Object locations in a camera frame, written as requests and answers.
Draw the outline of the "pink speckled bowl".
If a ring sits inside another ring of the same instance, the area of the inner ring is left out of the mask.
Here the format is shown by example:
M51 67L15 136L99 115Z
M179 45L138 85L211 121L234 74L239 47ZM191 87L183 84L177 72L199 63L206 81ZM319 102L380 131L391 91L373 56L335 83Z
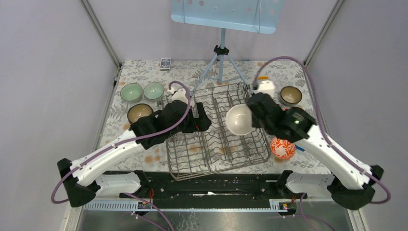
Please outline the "pink speckled bowl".
M149 116L153 113L153 109L145 103L139 103L132 106L127 112L127 119L130 124L135 123L141 117Z

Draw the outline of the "dark brown patterned bowl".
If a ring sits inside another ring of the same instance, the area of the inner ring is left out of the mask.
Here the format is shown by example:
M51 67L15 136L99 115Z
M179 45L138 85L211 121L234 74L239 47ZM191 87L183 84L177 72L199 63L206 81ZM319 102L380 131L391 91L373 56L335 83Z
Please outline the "dark brown patterned bowl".
M303 95L301 91L293 86L285 86L281 89L280 100L284 105L296 105L301 102Z

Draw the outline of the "white red patterned bowl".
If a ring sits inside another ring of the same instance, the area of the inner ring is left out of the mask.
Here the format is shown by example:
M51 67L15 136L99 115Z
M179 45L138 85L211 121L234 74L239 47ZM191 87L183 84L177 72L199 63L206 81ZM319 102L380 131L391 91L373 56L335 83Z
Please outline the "white red patterned bowl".
M270 142L270 148L276 158L281 160L289 160L296 153L296 146L287 140L274 137Z

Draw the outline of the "pale green checkered bowl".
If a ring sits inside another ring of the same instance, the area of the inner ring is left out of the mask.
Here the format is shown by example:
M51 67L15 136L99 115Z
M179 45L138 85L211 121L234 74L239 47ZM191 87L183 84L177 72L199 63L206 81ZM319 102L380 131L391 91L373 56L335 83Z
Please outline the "pale green checkered bowl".
M152 82L145 86L143 95L147 100L157 101L162 98L165 88L161 83Z

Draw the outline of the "orange bowl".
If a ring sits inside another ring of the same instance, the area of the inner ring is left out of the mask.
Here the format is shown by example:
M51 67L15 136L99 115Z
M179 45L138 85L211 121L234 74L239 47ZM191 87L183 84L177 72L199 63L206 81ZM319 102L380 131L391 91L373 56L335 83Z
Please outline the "orange bowl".
M233 134L244 136L253 131L252 112L246 104L235 105L225 116L227 129Z

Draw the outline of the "light green bowl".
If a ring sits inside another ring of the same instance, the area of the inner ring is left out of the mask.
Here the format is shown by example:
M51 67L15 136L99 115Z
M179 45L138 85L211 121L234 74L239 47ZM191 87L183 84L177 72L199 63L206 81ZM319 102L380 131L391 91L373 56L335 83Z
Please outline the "light green bowl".
M143 97L143 87L138 83L127 84L121 89L120 97L128 103L139 102Z

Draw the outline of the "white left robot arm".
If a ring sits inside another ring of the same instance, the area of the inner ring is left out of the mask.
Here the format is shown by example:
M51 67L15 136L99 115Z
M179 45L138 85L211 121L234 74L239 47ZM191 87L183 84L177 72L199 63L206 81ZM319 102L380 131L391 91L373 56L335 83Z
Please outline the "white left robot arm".
M189 107L174 100L164 109L140 117L113 142L93 153L75 161L60 160L57 166L62 179L57 185L64 186L71 207L83 206L97 196L119 193L133 193L143 198L149 193L149 185L140 179L137 171L118 175L106 171L132 154L142 153L173 135L204 132L211 124L202 103Z

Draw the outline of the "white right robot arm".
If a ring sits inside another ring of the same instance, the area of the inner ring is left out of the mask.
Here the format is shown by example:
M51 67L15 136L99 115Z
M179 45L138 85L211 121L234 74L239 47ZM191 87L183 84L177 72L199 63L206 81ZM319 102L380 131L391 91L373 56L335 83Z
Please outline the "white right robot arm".
M379 182L384 172L380 166L366 165L335 146L316 120L299 107L283 110L265 93L252 95L246 105L252 112L255 127L300 146L330 170L330 174L310 175L285 170L277 181L278 196L288 198L293 193L329 196L350 210L374 202L373 185Z

